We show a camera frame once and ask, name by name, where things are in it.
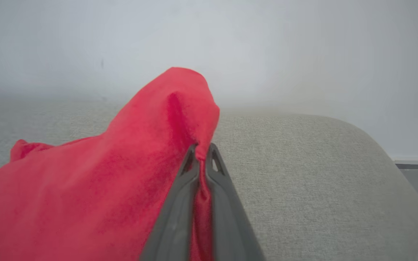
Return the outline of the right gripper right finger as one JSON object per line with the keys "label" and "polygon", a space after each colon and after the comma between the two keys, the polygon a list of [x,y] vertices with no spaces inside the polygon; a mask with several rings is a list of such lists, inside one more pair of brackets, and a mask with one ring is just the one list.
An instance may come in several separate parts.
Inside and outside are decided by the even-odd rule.
{"label": "right gripper right finger", "polygon": [[219,149],[210,144],[205,179],[211,193],[215,261],[265,261]]}

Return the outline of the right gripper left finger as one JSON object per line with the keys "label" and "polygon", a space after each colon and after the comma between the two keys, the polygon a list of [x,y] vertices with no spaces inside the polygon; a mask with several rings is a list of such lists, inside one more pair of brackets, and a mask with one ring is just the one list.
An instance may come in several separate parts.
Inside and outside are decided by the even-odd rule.
{"label": "right gripper left finger", "polygon": [[188,261],[192,237],[194,197],[200,163],[192,144],[181,163],[154,227],[140,255],[141,261]]}

